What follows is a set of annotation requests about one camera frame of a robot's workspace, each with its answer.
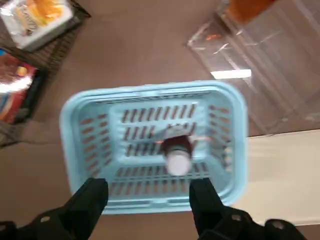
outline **snack package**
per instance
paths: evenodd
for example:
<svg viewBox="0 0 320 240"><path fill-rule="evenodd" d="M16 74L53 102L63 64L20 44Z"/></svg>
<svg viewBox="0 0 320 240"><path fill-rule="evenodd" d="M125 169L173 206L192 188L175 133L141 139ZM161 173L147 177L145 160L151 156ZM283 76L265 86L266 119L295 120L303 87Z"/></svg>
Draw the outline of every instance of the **snack package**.
<svg viewBox="0 0 320 240"><path fill-rule="evenodd" d="M0 121L21 122L32 111L47 71L0 49Z"/></svg>
<svg viewBox="0 0 320 240"><path fill-rule="evenodd" d="M0 15L17 48L29 52L63 33L73 18L62 0L9 0Z"/></svg>

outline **light blue basket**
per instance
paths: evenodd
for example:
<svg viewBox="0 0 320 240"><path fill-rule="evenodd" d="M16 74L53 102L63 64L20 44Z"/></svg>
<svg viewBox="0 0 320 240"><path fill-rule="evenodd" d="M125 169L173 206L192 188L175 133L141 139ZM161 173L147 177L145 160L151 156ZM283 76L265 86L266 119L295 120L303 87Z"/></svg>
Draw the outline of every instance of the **light blue basket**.
<svg viewBox="0 0 320 240"><path fill-rule="evenodd" d="M246 185L247 122L241 94L219 81L80 92L60 115L71 191L89 177L105 178L104 214L189 211L190 181L208 177L230 205ZM195 139L193 167L185 176L167 173L156 139L174 125Z"/></svg>

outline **white bottle cap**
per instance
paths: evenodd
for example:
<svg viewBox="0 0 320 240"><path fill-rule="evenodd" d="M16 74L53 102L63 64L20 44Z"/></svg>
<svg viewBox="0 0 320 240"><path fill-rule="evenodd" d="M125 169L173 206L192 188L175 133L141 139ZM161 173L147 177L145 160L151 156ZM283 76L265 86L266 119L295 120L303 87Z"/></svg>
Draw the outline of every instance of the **white bottle cap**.
<svg viewBox="0 0 320 240"><path fill-rule="evenodd" d="M186 175L191 169L191 157L185 151L174 150L166 156L166 168L173 176Z"/></svg>

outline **transparent container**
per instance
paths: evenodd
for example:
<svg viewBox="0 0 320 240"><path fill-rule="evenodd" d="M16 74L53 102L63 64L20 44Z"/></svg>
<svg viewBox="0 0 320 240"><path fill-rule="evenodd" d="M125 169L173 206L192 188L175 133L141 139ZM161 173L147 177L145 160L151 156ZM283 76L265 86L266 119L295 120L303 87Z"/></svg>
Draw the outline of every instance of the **transparent container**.
<svg viewBox="0 0 320 240"><path fill-rule="evenodd" d="M249 22L229 6L223 1L188 46L242 92L250 135L320 128L320 2L278 0Z"/></svg>

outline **bottle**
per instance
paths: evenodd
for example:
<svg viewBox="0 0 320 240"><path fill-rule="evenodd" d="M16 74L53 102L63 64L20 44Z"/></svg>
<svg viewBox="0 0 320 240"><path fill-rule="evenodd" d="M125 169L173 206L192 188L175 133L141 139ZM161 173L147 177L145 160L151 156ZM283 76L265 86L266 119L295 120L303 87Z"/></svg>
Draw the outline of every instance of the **bottle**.
<svg viewBox="0 0 320 240"><path fill-rule="evenodd" d="M192 166L192 144L188 132L182 126L173 126L166 130L164 137L161 149L168 173L186 175Z"/></svg>

